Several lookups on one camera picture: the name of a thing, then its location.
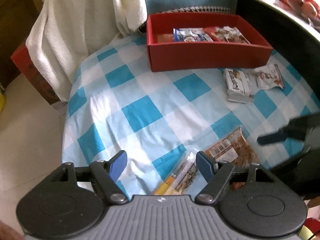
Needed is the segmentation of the clear brown meat snack packet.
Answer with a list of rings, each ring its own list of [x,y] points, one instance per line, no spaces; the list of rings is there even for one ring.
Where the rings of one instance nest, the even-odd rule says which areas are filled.
[[[216,162],[224,160],[233,163],[236,167],[249,167],[251,163],[259,162],[241,126],[206,148],[204,152],[213,157]]]

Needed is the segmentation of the yellow clear fish snack packet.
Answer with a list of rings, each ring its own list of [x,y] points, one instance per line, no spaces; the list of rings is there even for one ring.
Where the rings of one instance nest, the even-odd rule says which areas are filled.
[[[169,173],[167,178],[159,185],[153,195],[183,195],[197,177],[196,153],[194,151],[185,152],[179,162]]]

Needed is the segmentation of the white Kaprons wafer packet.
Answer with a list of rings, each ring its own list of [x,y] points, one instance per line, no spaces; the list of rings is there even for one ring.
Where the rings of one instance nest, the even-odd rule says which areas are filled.
[[[226,81],[228,101],[237,103],[254,102],[254,79],[249,72],[226,68],[223,74]]]

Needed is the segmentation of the white duck snack packet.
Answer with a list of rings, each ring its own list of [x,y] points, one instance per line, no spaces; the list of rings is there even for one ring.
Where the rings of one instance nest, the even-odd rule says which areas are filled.
[[[267,64],[253,69],[260,90],[270,90],[274,87],[285,88],[283,76],[277,64]]]

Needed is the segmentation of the white gluten snack packet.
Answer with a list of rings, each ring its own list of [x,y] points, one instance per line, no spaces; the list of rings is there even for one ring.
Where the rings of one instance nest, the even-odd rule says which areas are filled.
[[[209,35],[209,37],[216,42],[228,42],[223,33],[220,32],[219,27],[207,27],[203,31]]]

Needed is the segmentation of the brown silver chips packet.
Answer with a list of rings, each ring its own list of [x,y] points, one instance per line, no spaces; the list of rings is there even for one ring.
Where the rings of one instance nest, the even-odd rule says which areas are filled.
[[[220,28],[220,32],[223,33],[228,42],[250,44],[237,27],[224,26]]]

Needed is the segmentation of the blue small snack packet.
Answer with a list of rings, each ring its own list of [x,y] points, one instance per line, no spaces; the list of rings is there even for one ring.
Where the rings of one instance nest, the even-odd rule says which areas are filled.
[[[213,42],[203,28],[177,28],[173,35],[175,42]]]

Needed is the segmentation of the blue white checkered tablecloth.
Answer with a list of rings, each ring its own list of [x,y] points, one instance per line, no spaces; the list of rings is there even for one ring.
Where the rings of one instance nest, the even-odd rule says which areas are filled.
[[[221,69],[150,70],[146,38],[132,35],[96,51],[80,64],[71,89],[62,161],[87,166],[128,156],[117,184],[127,195],[151,194],[188,150],[204,150],[238,127],[266,167],[302,149],[288,139],[259,146],[257,137],[290,119],[316,113],[319,100],[306,80],[278,52],[285,88],[256,92],[253,103],[227,99]]]

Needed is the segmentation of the dark coffee table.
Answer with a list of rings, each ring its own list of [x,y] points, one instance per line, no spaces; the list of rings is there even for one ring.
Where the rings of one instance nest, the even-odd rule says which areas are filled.
[[[279,0],[238,0],[235,12],[255,27],[319,96],[319,33]]]

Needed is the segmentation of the red cardboard box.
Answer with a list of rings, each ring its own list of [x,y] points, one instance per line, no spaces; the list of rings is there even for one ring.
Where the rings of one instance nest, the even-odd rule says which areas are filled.
[[[175,28],[237,27],[250,44],[228,42],[158,43],[157,35]],[[256,68],[267,64],[272,46],[239,15],[210,12],[152,14],[146,22],[146,44],[153,72],[203,68]]]

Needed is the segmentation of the yellow plastic bag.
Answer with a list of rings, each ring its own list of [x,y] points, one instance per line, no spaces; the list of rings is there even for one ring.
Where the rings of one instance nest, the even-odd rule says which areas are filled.
[[[0,113],[2,113],[5,105],[6,105],[6,96],[5,96],[5,89],[2,86],[2,84],[0,84]]]

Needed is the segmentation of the red gift box on floor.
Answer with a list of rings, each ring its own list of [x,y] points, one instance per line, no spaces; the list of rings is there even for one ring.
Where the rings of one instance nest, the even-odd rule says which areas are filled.
[[[51,85],[45,80],[40,72],[34,66],[28,49],[25,46],[25,40],[16,48],[11,55],[11,60],[19,71],[27,78],[37,92],[48,102],[48,104],[59,113],[65,115],[67,103],[62,102],[56,95]]]

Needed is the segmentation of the white towel blanket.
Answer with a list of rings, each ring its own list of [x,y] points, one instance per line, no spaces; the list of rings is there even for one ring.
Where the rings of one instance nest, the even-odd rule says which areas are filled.
[[[61,101],[68,101],[80,63],[130,35],[147,19],[145,0],[44,0],[26,41],[30,58]]]

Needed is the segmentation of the wooden door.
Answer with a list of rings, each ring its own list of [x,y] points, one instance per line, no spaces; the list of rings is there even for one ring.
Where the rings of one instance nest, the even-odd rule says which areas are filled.
[[[39,13],[33,0],[1,0],[1,85],[7,87],[20,71],[11,55],[31,31]]]

